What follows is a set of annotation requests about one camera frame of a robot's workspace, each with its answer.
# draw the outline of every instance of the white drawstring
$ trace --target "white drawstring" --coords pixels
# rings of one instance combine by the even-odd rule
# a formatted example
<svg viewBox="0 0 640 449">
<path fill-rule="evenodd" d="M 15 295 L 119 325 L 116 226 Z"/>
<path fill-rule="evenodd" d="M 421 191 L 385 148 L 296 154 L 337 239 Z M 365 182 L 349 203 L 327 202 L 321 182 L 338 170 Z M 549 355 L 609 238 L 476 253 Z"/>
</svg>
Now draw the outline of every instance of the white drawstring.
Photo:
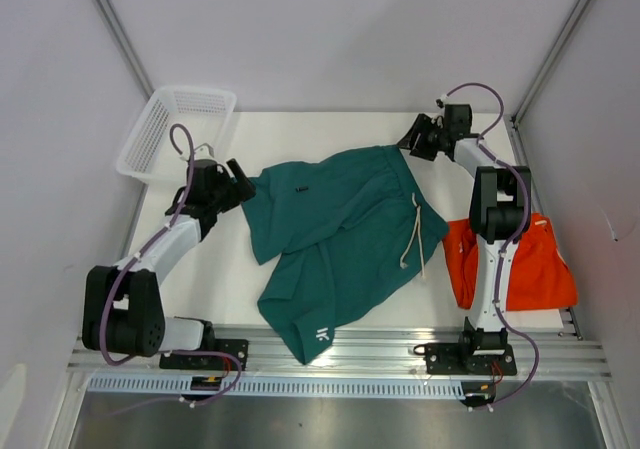
<svg viewBox="0 0 640 449">
<path fill-rule="evenodd" d="M 406 269 L 407 267 L 409 267 L 409 265 L 404 262 L 404 258 L 407 257 L 407 254 L 409 254 L 409 250 L 411 249 L 411 246 L 413 245 L 413 241 L 416 238 L 416 232 L 418 233 L 418 244 L 420 245 L 420 274 L 422 274 L 422 278 L 426 279 L 427 276 L 424 272 L 424 252 L 422 251 L 422 222 L 421 222 L 421 217 L 420 217 L 420 204 L 418 204 L 416 202 L 416 194 L 415 192 L 411 195 L 411 200 L 413 201 L 413 205 L 416 208 L 416 221 L 413 224 L 413 232 L 411 233 L 411 239 L 409 240 L 409 244 L 407 245 L 407 248 L 404 250 L 404 252 L 402 253 L 402 257 L 400 258 L 400 267 L 402 269 Z"/>
</svg>

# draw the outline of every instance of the metal floor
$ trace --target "metal floor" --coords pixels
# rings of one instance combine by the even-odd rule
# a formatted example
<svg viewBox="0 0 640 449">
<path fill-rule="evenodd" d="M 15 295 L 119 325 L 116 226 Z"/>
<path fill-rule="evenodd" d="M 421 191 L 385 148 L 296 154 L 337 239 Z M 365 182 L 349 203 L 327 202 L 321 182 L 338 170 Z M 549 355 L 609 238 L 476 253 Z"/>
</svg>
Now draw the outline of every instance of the metal floor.
<svg viewBox="0 0 640 449">
<path fill-rule="evenodd" d="M 227 396 L 193 410 L 161 402 L 101 416 L 149 397 L 88 393 L 70 447 L 605 448 L 586 383 L 534 383 L 494 413 L 449 401 Z"/>
</svg>

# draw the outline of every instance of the orange cloth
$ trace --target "orange cloth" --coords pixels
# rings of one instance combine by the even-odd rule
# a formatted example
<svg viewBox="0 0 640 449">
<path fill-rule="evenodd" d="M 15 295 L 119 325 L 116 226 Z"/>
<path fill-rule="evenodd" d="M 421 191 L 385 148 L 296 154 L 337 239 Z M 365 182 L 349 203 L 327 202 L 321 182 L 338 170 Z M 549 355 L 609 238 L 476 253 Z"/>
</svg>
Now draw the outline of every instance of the orange cloth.
<svg viewBox="0 0 640 449">
<path fill-rule="evenodd" d="M 469 309 L 478 274 L 478 246 L 469 220 L 450 222 L 443 244 L 458 306 Z M 513 259 L 507 310 L 556 309 L 577 303 L 576 285 L 558 253 L 551 221 L 534 213 Z"/>
</svg>

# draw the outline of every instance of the plastic basket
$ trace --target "plastic basket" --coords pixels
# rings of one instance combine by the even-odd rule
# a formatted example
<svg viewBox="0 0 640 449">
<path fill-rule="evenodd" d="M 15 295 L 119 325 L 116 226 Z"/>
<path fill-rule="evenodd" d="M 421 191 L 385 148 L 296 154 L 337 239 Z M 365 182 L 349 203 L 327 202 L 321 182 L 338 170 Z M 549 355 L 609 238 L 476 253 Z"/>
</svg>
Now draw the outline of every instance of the plastic basket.
<svg viewBox="0 0 640 449">
<path fill-rule="evenodd" d="M 231 143 L 228 126 L 235 105 L 236 95 L 220 89 L 191 86 L 157 89 L 133 127 L 116 170 L 147 184 L 183 182 L 184 160 L 167 141 L 169 128 L 176 122 L 189 129 L 196 147 L 209 144 L 216 159 L 224 161 Z M 176 135 L 176 140 L 184 140 L 181 136 Z M 162 164 L 156 164 L 160 153 Z"/>
</svg>

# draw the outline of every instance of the robotic arm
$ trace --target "robotic arm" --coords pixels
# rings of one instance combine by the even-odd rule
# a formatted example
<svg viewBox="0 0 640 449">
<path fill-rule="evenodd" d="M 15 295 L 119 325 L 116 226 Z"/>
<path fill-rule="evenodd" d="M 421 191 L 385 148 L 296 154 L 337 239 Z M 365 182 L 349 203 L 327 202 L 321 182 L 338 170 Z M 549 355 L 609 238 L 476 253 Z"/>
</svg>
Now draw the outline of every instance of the robotic arm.
<svg viewBox="0 0 640 449">
<path fill-rule="evenodd" d="M 469 105 L 444 105 L 444 114 L 433 120 L 418 115 L 398 143 L 409 149 L 412 156 L 429 161 L 443 152 L 474 178 L 469 219 L 478 243 L 478 275 L 471 310 L 457 343 L 426 344 L 417 346 L 424 352 L 414 352 L 425 356 L 430 374 L 490 376 L 496 363 L 505 375 L 514 375 L 517 370 L 513 350 L 507 343 L 507 331 L 500 316 L 506 307 L 519 239 L 509 244 L 506 241 L 523 221 L 531 172 L 524 166 L 514 168 L 525 183 L 527 194 L 524 194 L 514 175 L 480 146 L 480 136 L 471 133 L 471 122 Z M 529 220 L 527 215 L 524 230 Z"/>
<path fill-rule="evenodd" d="M 100 350 L 101 331 L 106 350 L 129 356 L 150 357 L 159 351 L 215 349 L 210 322 L 165 318 L 159 287 L 177 262 L 202 239 L 227 212 L 255 195 L 255 188 L 238 163 L 227 162 L 233 176 L 206 151 L 190 162 L 189 191 L 180 188 L 159 231 L 142 248 L 113 266 L 96 266 L 87 276 L 82 341 Z M 119 284 L 113 300 L 128 298 L 128 308 L 111 307 L 109 293 Z M 109 306 L 101 327 L 105 305 Z"/>
</svg>

